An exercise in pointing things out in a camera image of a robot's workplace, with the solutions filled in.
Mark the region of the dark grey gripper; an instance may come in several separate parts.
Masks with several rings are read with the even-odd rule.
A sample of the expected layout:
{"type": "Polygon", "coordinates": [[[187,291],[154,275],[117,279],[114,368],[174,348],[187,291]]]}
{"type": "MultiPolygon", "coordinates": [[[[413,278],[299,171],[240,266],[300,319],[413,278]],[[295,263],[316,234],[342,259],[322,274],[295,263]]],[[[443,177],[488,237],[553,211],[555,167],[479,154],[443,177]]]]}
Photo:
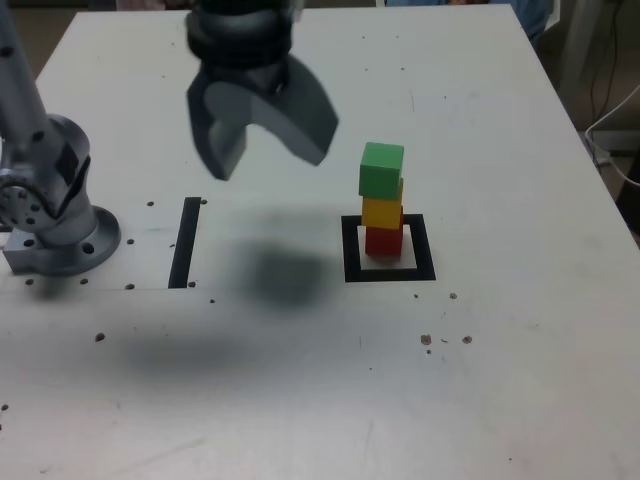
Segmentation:
{"type": "Polygon", "coordinates": [[[195,149],[209,172],[223,181],[245,151],[249,125],[266,129],[314,166],[326,157],[338,126],[321,82],[288,54],[203,57],[186,98],[195,149]]]}

